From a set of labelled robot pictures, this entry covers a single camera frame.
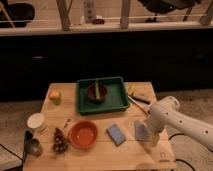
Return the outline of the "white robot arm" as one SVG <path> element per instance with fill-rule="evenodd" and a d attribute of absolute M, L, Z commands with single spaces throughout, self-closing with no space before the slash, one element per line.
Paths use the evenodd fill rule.
<path fill-rule="evenodd" d="M 152 103 L 148 109 L 151 131 L 161 133 L 170 125 L 213 151 L 213 125 L 182 114 L 179 108 L 180 103 L 173 96 Z"/>

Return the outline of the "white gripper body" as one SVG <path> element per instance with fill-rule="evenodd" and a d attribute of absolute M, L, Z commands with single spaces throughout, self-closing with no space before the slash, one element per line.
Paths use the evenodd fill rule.
<path fill-rule="evenodd" d="M 160 133 L 156 132 L 151 125 L 147 126 L 148 138 L 152 147 L 156 147 L 160 140 Z"/>

